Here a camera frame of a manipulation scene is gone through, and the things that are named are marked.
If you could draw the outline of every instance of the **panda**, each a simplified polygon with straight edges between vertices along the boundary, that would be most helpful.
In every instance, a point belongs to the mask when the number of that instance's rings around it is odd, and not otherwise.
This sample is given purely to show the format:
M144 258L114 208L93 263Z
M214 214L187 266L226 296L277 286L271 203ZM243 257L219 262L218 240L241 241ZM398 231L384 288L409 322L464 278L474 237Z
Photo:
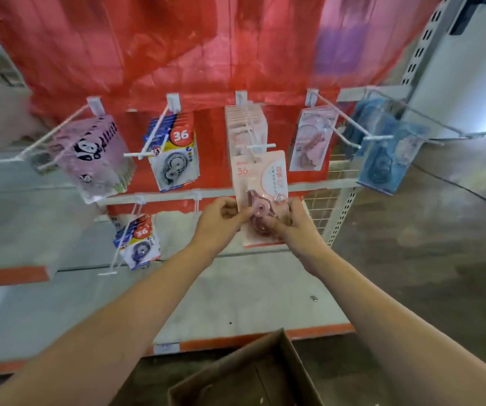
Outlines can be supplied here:
M74 151L79 160L92 161L100 159L102 148L96 142L87 141L86 138L81 138L74 144Z

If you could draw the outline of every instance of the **black door handle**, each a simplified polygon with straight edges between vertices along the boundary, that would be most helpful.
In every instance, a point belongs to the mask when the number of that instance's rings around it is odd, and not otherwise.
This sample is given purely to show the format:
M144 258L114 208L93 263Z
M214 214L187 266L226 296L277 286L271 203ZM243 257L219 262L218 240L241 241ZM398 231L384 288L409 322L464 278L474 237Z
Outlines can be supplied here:
M463 10L461 10L459 17L457 17L457 20L451 28L451 36L460 36L463 34L479 5L486 5L486 0L467 0L463 6Z

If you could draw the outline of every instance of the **door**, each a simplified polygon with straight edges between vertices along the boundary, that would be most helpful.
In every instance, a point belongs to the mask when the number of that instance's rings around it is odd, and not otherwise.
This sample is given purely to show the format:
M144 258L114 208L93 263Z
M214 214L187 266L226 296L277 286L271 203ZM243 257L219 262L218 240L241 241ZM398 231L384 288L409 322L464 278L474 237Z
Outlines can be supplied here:
M486 0L465 0L439 42L410 106L467 133L486 131ZM458 137L410 111L405 119L429 125L432 138Z

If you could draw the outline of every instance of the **gray floor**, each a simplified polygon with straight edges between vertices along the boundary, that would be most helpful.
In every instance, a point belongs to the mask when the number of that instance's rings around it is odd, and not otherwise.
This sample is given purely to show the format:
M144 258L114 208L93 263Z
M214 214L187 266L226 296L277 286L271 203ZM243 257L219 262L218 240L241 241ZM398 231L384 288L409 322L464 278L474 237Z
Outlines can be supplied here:
M427 145L416 163L486 197L486 138ZM394 197L357 197L334 249L402 304L486 362L486 202L411 168ZM296 341L325 404L395 405L355 334ZM166 389L227 351L147 358L114 404L165 404Z

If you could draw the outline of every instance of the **hand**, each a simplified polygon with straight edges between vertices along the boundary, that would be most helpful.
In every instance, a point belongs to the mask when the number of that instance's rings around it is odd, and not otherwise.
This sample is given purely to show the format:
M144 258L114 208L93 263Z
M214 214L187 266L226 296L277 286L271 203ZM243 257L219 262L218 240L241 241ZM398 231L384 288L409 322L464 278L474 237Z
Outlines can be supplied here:
M312 268L312 260L324 253L331 253L331 249L305 212L301 200L292 198L288 205L292 219L291 226L285 225L273 217L264 217L264 223L286 242L290 251L301 261L307 272L316 275Z
M216 257L239 231L241 225L252 216L252 208L247 207L238 213L235 199L220 197L202 211L191 245Z

